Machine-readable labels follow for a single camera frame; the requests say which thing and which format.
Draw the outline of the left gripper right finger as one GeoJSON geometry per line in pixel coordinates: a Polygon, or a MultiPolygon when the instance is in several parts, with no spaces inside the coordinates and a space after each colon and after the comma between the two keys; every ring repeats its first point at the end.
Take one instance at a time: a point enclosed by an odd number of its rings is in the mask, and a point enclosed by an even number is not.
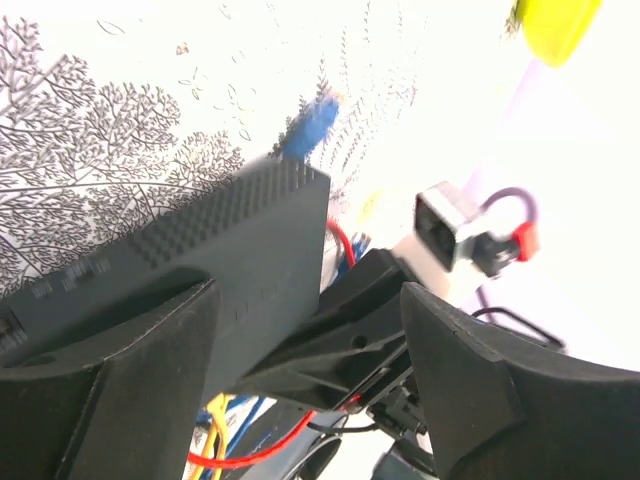
{"type": "Polygon", "coordinates": [[[415,283],[401,317],[442,479],[635,479],[639,376],[476,321],[415,283]]]}

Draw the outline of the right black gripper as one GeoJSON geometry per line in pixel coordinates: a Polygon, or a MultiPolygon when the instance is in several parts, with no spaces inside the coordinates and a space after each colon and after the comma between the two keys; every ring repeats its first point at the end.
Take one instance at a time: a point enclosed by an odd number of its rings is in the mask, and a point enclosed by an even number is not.
{"type": "Polygon", "coordinates": [[[307,410],[352,401],[388,436],[418,445],[427,433],[401,322],[408,267],[372,249],[320,296],[316,314],[234,385],[307,410]]]}

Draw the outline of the black network switch box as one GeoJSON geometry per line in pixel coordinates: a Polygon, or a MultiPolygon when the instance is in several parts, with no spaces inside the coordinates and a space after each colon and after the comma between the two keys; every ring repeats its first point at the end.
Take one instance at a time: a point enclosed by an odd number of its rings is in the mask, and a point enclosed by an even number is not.
{"type": "Polygon", "coordinates": [[[83,339],[213,280],[222,312],[203,393],[229,389],[317,308],[329,177],[297,161],[242,174],[1,303],[1,362],[83,339]]]}

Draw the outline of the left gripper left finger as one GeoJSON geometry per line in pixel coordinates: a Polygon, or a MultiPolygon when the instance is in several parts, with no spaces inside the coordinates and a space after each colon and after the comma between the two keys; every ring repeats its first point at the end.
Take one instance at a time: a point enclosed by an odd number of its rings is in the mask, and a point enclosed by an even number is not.
{"type": "Polygon", "coordinates": [[[2,369],[2,478],[181,478],[219,311],[209,281],[2,369]]]}

